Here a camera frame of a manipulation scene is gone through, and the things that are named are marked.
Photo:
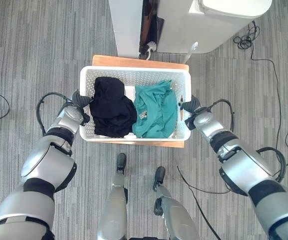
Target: teal clothing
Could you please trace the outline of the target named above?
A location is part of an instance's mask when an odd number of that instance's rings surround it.
[[[138,138],[166,139],[174,131],[178,107],[170,84],[171,80],[135,87],[137,122],[133,124],[133,133]]]

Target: robot leg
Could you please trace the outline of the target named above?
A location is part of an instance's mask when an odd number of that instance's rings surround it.
[[[117,172],[99,221],[97,240],[127,239],[127,189],[124,188],[126,155],[117,156]]]
[[[157,192],[154,214],[165,219],[170,240],[199,240],[197,228],[187,210],[180,202],[173,199],[169,191],[162,185],[164,176],[164,167],[158,167],[153,187]]]

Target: black joint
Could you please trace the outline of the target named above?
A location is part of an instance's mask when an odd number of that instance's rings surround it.
[[[54,148],[56,148],[57,150],[59,150],[60,152],[66,154],[66,155],[72,156],[72,150],[66,151],[65,149],[61,148],[60,146],[58,146],[54,143],[51,143],[50,145],[53,146]]]
[[[124,194],[126,198],[126,204],[128,204],[128,189],[127,188],[124,188]]]
[[[247,196],[247,194],[241,190],[224,172],[224,170],[222,168],[219,169],[219,174],[222,177],[222,179],[225,181],[225,183],[227,183],[227,185],[230,187],[231,191],[236,193],[236,194],[240,194],[243,196]]]
[[[229,153],[227,153],[224,157],[218,156],[218,160],[221,163],[224,163],[225,161],[230,159],[233,155],[235,155],[240,150],[241,150],[240,147],[235,147],[234,149],[230,150]]]
[[[270,194],[284,193],[286,190],[276,181],[264,180],[249,190],[249,196],[255,206]]]
[[[70,170],[69,174],[67,175],[67,177],[65,178],[65,180],[61,183],[61,185],[59,185],[55,192],[58,192],[64,188],[67,187],[67,185],[69,184],[69,182],[72,180],[72,178],[74,177],[75,173],[77,170],[77,164],[74,163],[72,169]]]
[[[161,197],[156,199],[155,205],[154,205],[154,214],[156,216],[161,216],[163,215],[163,209],[162,209],[162,199]]]
[[[6,223],[6,221],[7,221],[7,218],[0,220],[0,225]]]
[[[54,240],[55,236],[54,234],[51,232],[51,230],[47,229],[45,235],[42,237],[41,240]]]
[[[90,102],[93,101],[92,97],[89,96],[81,96],[79,90],[76,90],[73,93],[72,100],[78,104],[81,108],[87,106]]]
[[[191,116],[190,118],[185,120],[185,124],[190,131],[192,131],[196,128],[196,126],[194,125],[194,120],[195,120],[194,116]]]
[[[218,150],[227,142],[238,137],[234,135],[231,131],[221,131],[220,133],[214,135],[210,140],[210,146],[217,153]]]
[[[83,122],[80,125],[85,126],[86,123],[90,121],[90,116],[87,115],[86,113],[83,113],[82,115],[83,115]]]
[[[64,139],[65,141],[67,141],[69,143],[69,145],[73,145],[73,141],[74,141],[74,134],[64,128],[64,127],[54,127],[54,128],[51,128],[50,130],[48,130],[48,132],[45,134],[45,136],[48,136],[48,135],[53,135],[53,136],[57,136],[57,137],[60,137],[62,139]]]
[[[54,201],[54,186],[39,178],[30,178],[23,185],[24,192],[37,192],[50,197]]]
[[[269,229],[269,236],[271,237],[271,239],[273,239],[273,240],[278,240],[278,239],[281,239],[280,237],[279,237],[279,235],[277,234],[277,228],[279,227],[279,226],[281,226],[282,224],[284,224],[284,223],[286,223],[286,222],[288,222],[288,216],[287,217],[285,217],[285,218],[283,218],[283,219],[280,219],[279,221],[277,221],[277,222],[275,222],[271,227],[270,227],[270,229]]]
[[[33,218],[31,216],[27,216],[25,218],[25,221],[26,222],[34,222],[34,223],[37,223],[37,224],[41,224],[41,225],[45,226],[49,230],[49,225],[45,221],[43,221],[41,219],[38,219],[38,218],[35,218],[35,217]]]

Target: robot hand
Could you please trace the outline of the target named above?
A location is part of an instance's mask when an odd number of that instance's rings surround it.
[[[52,240],[54,193],[74,177],[77,165],[70,157],[74,135],[89,120],[83,107],[92,101],[72,95],[57,119],[37,142],[21,170],[21,182],[0,205],[0,240]]]
[[[235,193],[249,196],[270,240],[288,240],[288,188],[280,185],[261,155],[214,119],[198,99],[181,104],[192,113],[185,122],[197,128],[218,156],[219,173]]]

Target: wooden board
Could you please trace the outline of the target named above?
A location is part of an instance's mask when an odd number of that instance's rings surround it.
[[[184,69],[189,70],[189,66],[179,63],[169,63],[163,61],[150,61],[141,59],[131,59],[118,56],[104,56],[104,55],[94,55],[93,66],[110,66],[110,67],[135,67],[135,68],[158,68],[158,69]],[[149,146],[159,146],[159,147],[171,147],[171,148],[183,148],[185,146],[184,141],[101,141],[101,143],[113,143],[113,144],[132,144],[132,145],[149,145]]]

